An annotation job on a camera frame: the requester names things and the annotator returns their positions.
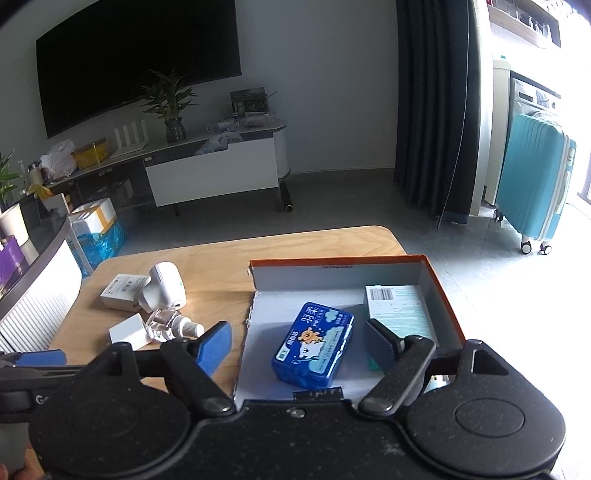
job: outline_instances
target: teal suitcase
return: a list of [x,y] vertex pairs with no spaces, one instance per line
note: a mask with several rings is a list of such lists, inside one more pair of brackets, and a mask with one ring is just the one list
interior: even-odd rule
[[560,127],[517,115],[512,122],[496,197],[495,220],[503,217],[521,233],[521,251],[542,241],[549,254],[569,191],[576,142]]

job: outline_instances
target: purple object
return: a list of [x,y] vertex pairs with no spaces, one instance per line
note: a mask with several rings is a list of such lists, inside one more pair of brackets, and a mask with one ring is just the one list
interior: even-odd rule
[[11,288],[29,269],[21,247],[14,236],[8,237],[4,249],[0,251],[0,296]]

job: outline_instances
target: black tv screen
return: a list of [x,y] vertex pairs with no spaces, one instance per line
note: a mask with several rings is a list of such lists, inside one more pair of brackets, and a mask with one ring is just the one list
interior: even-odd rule
[[137,101],[150,72],[188,85],[241,74],[234,0],[99,0],[37,40],[50,138]]

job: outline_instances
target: open cardboard box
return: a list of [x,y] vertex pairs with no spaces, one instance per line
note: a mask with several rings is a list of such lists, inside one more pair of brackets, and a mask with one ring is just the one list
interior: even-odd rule
[[332,385],[341,386],[345,398],[354,402],[383,377],[382,372],[369,369],[363,344],[363,324],[369,316],[366,286],[419,286],[439,346],[461,348],[465,342],[445,292],[424,255],[253,260],[251,274],[256,292],[235,389],[239,408],[250,399],[292,400],[293,392],[302,390],[277,379],[271,358],[307,301],[355,316],[352,337]]

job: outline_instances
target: small white box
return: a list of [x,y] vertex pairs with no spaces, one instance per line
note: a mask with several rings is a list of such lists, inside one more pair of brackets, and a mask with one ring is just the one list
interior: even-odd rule
[[70,214],[76,236],[85,233],[105,233],[117,220],[110,198],[80,205]]
[[129,317],[109,329],[111,343],[129,342],[133,350],[139,350],[152,340],[144,327],[144,321],[139,313]]
[[423,292],[417,285],[375,285],[365,287],[369,318],[376,319],[401,338],[407,335],[437,336]]
[[149,279],[148,275],[118,274],[100,294],[103,304],[111,309],[137,312],[138,293]]
[[70,208],[63,193],[58,193],[53,197],[43,200],[43,205],[47,210],[57,210],[60,215],[69,215]]

